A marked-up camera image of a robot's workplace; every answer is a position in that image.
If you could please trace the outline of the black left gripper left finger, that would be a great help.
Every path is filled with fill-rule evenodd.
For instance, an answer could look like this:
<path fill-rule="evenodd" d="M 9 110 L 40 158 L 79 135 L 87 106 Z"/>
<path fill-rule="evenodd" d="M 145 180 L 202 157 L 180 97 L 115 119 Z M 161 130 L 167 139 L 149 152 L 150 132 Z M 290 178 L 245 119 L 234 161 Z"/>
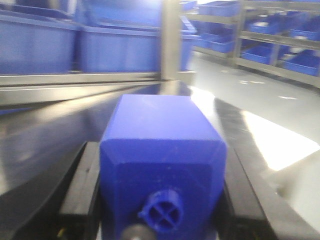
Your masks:
<path fill-rule="evenodd" d="M 87 142 L 59 210 L 61 216 L 91 214 L 99 190 L 99 157 L 99 143 Z"/>

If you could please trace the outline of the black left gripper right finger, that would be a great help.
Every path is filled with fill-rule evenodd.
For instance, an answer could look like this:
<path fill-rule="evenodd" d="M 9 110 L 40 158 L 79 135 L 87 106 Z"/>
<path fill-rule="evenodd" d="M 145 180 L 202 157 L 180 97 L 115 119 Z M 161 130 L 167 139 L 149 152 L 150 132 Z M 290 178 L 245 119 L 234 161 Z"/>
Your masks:
<path fill-rule="evenodd" d="M 227 148 L 225 185 L 237 218 L 263 218 L 257 196 L 234 148 Z"/>

